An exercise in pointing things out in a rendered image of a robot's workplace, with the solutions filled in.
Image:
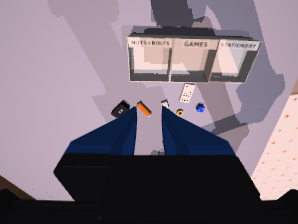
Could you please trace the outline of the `orange cylinder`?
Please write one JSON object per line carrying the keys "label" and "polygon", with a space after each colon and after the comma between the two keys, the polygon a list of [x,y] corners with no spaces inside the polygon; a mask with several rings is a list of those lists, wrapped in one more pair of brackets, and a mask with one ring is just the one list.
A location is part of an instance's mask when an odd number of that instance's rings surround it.
{"label": "orange cylinder", "polygon": [[147,116],[147,117],[150,117],[151,116],[151,113],[150,111],[148,111],[148,109],[141,103],[141,102],[138,102],[137,103],[137,107]]}

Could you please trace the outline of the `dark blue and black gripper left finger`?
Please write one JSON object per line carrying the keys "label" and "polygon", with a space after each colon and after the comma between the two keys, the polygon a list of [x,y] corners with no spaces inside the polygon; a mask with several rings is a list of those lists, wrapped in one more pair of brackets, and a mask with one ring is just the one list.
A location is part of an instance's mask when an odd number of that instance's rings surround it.
{"label": "dark blue and black gripper left finger", "polygon": [[109,155],[121,155],[122,150],[122,155],[134,155],[136,132],[137,107],[134,106],[122,116],[71,141],[64,154],[108,153]]}

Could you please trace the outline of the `grey rack of labelled bins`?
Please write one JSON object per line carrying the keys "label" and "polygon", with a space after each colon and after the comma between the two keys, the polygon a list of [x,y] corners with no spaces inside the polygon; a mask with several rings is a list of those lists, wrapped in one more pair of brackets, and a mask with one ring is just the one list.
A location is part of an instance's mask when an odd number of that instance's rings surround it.
{"label": "grey rack of labelled bins", "polygon": [[262,43],[251,38],[130,34],[127,37],[129,79],[130,82],[245,83]]}

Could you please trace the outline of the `black 9v battery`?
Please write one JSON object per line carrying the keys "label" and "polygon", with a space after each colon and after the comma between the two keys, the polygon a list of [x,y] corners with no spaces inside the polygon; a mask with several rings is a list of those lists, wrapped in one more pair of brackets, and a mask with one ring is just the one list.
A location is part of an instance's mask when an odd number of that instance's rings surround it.
{"label": "black 9v battery", "polygon": [[126,113],[130,109],[130,106],[127,105],[124,101],[122,101],[119,105],[117,105],[113,110],[111,115],[118,118]]}

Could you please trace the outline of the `brass hex nut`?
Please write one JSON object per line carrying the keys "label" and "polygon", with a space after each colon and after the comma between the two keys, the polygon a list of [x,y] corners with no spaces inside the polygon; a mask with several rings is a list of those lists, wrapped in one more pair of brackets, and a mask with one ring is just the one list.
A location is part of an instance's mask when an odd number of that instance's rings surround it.
{"label": "brass hex nut", "polygon": [[183,111],[182,111],[181,109],[177,110],[177,115],[178,115],[178,116],[183,115]]}

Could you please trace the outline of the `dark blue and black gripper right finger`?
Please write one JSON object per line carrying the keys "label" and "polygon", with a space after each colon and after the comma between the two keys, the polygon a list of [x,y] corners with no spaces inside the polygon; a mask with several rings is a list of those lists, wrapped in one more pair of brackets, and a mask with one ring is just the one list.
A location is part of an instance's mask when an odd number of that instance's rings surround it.
{"label": "dark blue and black gripper right finger", "polygon": [[177,116],[165,106],[161,121],[165,155],[236,156],[227,140]]}

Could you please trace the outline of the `white domino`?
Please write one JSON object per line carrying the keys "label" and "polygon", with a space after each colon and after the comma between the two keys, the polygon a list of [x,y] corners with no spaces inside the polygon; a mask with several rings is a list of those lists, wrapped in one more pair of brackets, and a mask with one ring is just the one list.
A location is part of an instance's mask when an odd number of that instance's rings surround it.
{"label": "white domino", "polygon": [[194,87],[194,84],[185,83],[179,101],[189,103]]}

